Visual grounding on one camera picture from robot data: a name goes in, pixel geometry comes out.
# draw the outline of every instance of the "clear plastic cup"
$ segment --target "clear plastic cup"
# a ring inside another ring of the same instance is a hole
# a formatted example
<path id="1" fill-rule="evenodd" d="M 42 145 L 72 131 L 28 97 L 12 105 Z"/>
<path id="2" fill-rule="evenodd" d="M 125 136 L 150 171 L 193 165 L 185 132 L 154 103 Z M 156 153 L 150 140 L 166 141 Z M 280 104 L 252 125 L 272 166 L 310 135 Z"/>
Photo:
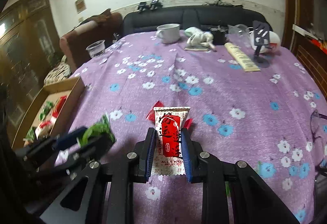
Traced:
<path id="1" fill-rule="evenodd" d="M 106 48 L 106 46 L 104 45 L 104 39 L 103 40 L 99 40 L 95 43 L 92 43 L 91 45 L 89 45 L 86 50 L 89 53 L 89 56 L 91 58 L 96 57 L 101 55 L 102 53 L 104 53 L 104 50 Z"/>

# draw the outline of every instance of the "metal screw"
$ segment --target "metal screw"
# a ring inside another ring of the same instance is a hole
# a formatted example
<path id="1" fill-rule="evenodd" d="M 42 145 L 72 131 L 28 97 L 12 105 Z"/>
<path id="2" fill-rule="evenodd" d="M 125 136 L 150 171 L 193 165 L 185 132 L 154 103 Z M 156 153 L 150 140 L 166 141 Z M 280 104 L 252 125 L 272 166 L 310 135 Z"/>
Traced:
<path id="1" fill-rule="evenodd" d="M 79 155 L 78 153 L 75 153 L 75 154 L 73 155 L 73 159 L 74 159 L 74 160 L 77 160 L 79 157 L 80 157 L 80 155 Z"/>
<path id="2" fill-rule="evenodd" d="M 246 162 L 243 161 L 243 160 L 240 160 L 237 162 L 237 165 L 240 167 L 240 168 L 245 168 L 246 167 Z"/>
<path id="3" fill-rule="evenodd" d="M 137 154 L 135 152 L 130 152 L 127 154 L 127 157 L 132 160 L 137 157 Z"/>
<path id="4" fill-rule="evenodd" d="M 96 169 L 98 166 L 99 166 L 99 162 L 97 162 L 97 161 L 92 161 L 90 163 L 90 168 L 91 169 Z"/>
<path id="5" fill-rule="evenodd" d="M 76 172 L 73 172 L 73 173 L 70 175 L 70 179 L 71 179 L 71 180 L 74 180 L 76 176 L 77 176 L 77 173 L 76 173 Z"/>
<path id="6" fill-rule="evenodd" d="M 208 158 L 209 156 L 210 156 L 210 155 L 209 155 L 208 152 L 201 152 L 201 153 L 200 153 L 200 157 L 203 158 L 203 159 L 206 159 L 206 158 Z"/>

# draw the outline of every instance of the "paper packet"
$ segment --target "paper packet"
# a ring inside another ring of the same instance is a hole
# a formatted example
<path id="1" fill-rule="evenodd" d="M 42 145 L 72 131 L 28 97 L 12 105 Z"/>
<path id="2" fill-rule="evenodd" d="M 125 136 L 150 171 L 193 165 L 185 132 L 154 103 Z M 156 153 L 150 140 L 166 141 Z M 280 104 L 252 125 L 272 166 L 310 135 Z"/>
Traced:
<path id="1" fill-rule="evenodd" d="M 152 175 L 183 175 L 185 168 L 181 151 L 180 130 L 190 107 L 155 107 L 157 131 Z"/>

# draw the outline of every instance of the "blue gripper pad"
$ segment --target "blue gripper pad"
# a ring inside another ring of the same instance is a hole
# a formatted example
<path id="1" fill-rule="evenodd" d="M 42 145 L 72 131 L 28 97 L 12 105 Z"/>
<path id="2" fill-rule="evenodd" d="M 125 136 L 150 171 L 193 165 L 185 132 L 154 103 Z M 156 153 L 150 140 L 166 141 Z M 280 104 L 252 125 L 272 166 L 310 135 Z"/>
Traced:
<path id="1" fill-rule="evenodd" d="M 154 147 L 155 147 L 155 140 L 156 140 L 156 130 L 153 131 L 150 141 L 150 147 L 148 149 L 147 161 L 146 161 L 146 170 L 145 170 L 145 178 L 148 179 L 151 176 L 152 171 L 152 163 L 153 163 L 153 156 L 154 156 Z"/>
<path id="2" fill-rule="evenodd" d="M 187 142 L 185 140 L 185 135 L 183 133 L 183 130 L 181 131 L 181 139 L 182 139 L 182 156 L 184 161 L 184 168 L 185 168 L 185 174 L 186 178 L 189 182 L 192 181 L 192 161 L 190 159 L 190 154 L 187 147 Z"/>

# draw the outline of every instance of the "white round object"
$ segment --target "white round object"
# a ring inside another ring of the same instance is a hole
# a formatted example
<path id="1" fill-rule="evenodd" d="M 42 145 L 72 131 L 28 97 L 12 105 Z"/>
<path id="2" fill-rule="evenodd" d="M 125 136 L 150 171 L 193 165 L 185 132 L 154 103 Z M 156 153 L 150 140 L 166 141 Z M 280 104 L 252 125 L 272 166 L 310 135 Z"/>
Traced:
<path id="1" fill-rule="evenodd" d="M 250 42 L 251 42 L 252 49 L 256 50 L 257 46 L 254 45 L 253 31 L 250 32 Z M 275 32 L 272 31 L 269 31 L 269 46 L 271 47 L 271 49 L 267 49 L 266 47 L 261 47 L 260 53 L 265 53 L 269 51 L 274 52 L 281 46 L 281 39 Z"/>

